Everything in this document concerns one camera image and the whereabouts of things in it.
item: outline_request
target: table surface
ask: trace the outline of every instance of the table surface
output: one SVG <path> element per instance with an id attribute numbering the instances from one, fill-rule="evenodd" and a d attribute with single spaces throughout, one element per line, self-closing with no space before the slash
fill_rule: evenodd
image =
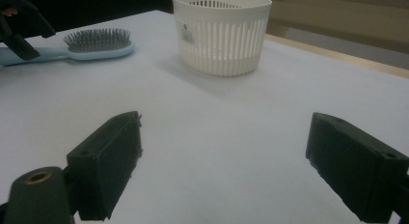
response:
<path id="1" fill-rule="evenodd" d="M 128 29 L 134 53 L 0 69 L 0 203 L 17 177 L 64 168 L 70 150 L 131 110 L 144 154 L 112 224 L 360 223 L 305 158 L 313 112 L 409 154 L 408 78 L 269 40 L 255 72 L 215 77 L 182 62 L 171 14 L 91 28 Z M 71 32 L 28 41 L 62 46 Z"/>

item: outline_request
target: white basket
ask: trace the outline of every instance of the white basket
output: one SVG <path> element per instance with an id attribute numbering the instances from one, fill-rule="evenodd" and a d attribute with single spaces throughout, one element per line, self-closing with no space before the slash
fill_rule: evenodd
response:
<path id="1" fill-rule="evenodd" d="M 237 76 L 255 70 L 271 0 L 173 0 L 180 55 L 196 70 Z"/>

